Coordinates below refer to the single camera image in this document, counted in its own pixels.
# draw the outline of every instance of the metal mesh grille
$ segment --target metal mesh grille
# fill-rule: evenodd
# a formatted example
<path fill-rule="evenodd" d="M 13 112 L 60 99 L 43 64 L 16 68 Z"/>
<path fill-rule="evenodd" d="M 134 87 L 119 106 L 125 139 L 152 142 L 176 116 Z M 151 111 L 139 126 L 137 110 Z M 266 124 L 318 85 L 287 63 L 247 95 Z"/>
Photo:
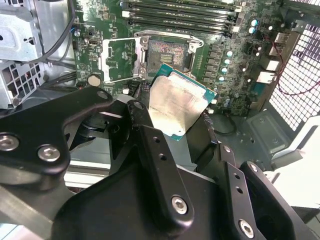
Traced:
<path fill-rule="evenodd" d="M 24 7 L 24 0 L 6 0 L 5 2 L 14 7 Z"/>
<path fill-rule="evenodd" d="M 22 103 L 36 88 L 43 83 L 42 63 L 36 64 L 11 64 L 0 70 L 0 97 L 7 102 L 0 103 L 0 108 L 10 109 Z"/>
<path fill-rule="evenodd" d="M 279 79 L 283 92 L 296 94 L 313 87 L 320 76 L 320 28 L 307 25 Z M 320 87 L 299 95 L 284 95 L 276 88 L 270 103 L 292 128 L 320 111 Z"/>
<path fill-rule="evenodd" d="M 320 6 L 320 0 L 291 0 L 292 2 L 304 3 L 304 4 L 311 4 Z"/>

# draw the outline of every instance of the screw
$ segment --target screw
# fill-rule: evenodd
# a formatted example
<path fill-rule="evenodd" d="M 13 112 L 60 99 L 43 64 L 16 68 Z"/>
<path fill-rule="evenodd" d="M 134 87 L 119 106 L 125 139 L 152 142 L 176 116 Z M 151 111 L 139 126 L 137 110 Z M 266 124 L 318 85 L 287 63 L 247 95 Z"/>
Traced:
<path fill-rule="evenodd" d="M 141 103 L 138 102 L 138 101 L 135 101 L 133 104 L 134 104 L 138 109 L 144 109 L 144 106 L 142 106 Z"/>
<path fill-rule="evenodd" d="M 224 150 L 225 150 L 227 153 L 230 153 L 230 152 L 231 152 L 231 150 L 230 150 L 230 148 L 229 148 L 229 147 L 227 147 L 227 146 L 223 146 L 223 148 L 224 148 Z"/>
<path fill-rule="evenodd" d="M 19 140 L 15 136 L 2 135 L 0 136 L 0 151 L 12 151 L 19 146 Z"/>
<path fill-rule="evenodd" d="M 178 213 L 178 214 L 186 214 L 188 207 L 186 202 L 179 196 L 174 196 L 171 200 L 172 206 L 174 208 L 174 210 Z"/>
<path fill-rule="evenodd" d="M 146 72 L 146 69 L 144 67 L 140 67 L 140 73 L 144 74 Z"/>
<path fill-rule="evenodd" d="M 42 146 L 38 150 L 38 157 L 47 162 L 54 162 L 60 158 L 60 152 L 54 146 Z"/>
<path fill-rule="evenodd" d="M 80 37 L 80 35 L 81 35 L 81 33 L 80 33 L 79 30 L 75 30 L 75 31 L 74 31 L 74 36 L 75 36 L 75 37 Z"/>
<path fill-rule="evenodd" d="M 241 228 L 241 231 L 250 239 L 253 239 L 255 234 L 252 227 L 247 223 L 245 220 L 240 219 L 239 220 L 239 226 Z"/>
<path fill-rule="evenodd" d="M 108 99 L 108 95 L 104 91 L 98 91 L 98 96 L 103 99 Z"/>
<path fill-rule="evenodd" d="M 258 168 L 255 165 L 250 164 L 250 167 L 253 169 L 253 171 L 258 172 Z"/>

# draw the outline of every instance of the silver metal plate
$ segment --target silver metal plate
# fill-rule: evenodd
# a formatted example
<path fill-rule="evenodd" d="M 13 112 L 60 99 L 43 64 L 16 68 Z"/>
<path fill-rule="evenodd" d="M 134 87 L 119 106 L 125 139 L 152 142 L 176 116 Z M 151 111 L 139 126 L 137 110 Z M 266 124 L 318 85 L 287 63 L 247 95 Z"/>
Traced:
<path fill-rule="evenodd" d="M 168 136 L 183 136 L 208 105 L 206 90 L 175 72 L 159 76 L 150 89 L 153 126 Z"/>
<path fill-rule="evenodd" d="M 42 47 L 31 12 L 22 6 L 1 6 L 0 59 L 28 62 L 41 55 Z"/>

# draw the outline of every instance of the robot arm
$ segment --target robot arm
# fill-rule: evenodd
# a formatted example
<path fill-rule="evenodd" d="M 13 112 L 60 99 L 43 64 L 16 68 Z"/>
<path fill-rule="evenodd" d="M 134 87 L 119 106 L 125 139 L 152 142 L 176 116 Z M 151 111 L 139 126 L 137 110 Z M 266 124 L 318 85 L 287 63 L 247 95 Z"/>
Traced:
<path fill-rule="evenodd" d="M 97 87 L 4 117 L 0 133 L 1 222 L 44 239 L 315 239 L 203 115 L 186 134 L 198 173 L 176 166 L 144 104 Z M 109 139 L 110 176 L 73 195 L 70 151 L 97 137 Z"/>

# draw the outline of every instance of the electronic component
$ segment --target electronic component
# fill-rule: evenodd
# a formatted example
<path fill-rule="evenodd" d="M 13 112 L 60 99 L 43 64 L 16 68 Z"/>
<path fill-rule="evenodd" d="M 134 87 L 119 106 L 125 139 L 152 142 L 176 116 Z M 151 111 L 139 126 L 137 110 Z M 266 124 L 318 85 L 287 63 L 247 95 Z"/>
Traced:
<path fill-rule="evenodd" d="M 157 73 L 162 64 L 169 64 L 178 71 L 185 72 L 188 49 L 187 43 L 150 39 L 147 50 L 147 73 Z"/>
<path fill-rule="evenodd" d="M 270 39 L 276 44 L 285 44 L 289 39 L 289 35 L 288 33 L 275 32 Z"/>
<path fill-rule="evenodd" d="M 276 56 L 262 56 L 260 58 L 260 65 L 267 71 L 276 71 L 280 60 Z"/>
<path fill-rule="evenodd" d="M 250 22 L 250 25 L 251 25 L 252 27 L 257 26 L 257 25 L 258 25 L 258 20 L 253 19 L 253 20 Z"/>
<path fill-rule="evenodd" d="M 263 84 L 269 84 L 276 80 L 276 73 L 274 71 L 266 71 L 260 66 L 254 67 L 250 76 L 255 82 Z"/>
<path fill-rule="evenodd" d="M 263 27 L 268 31 L 271 31 L 272 29 L 274 29 L 274 27 L 270 23 L 264 23 Z"/>
<path fill-rule="evenodd" d="M 88 84 L 94 87 L 99 87 L 101 84 L 101 78 L 98 75 L 90 75 L 88 77 Z"/>
<path fill-rule="evenodd" d="M 249 28 L 248 32 L 250 34 L 254 34 L 256 32 L 256 29 L 252 26 L 252 27 Z"/>
<path fill-rule="evenodd" d="M 282 53 L 282 51 L 284 50 L 284 46 L 278 45 L 277 50 L 279 52 L 279 54 Z M 275 49 L 274 46 L 272 46 L 271 44 L 266 48 L 266 53 L 270 56 L 278 56 L 277 50 Z"/>

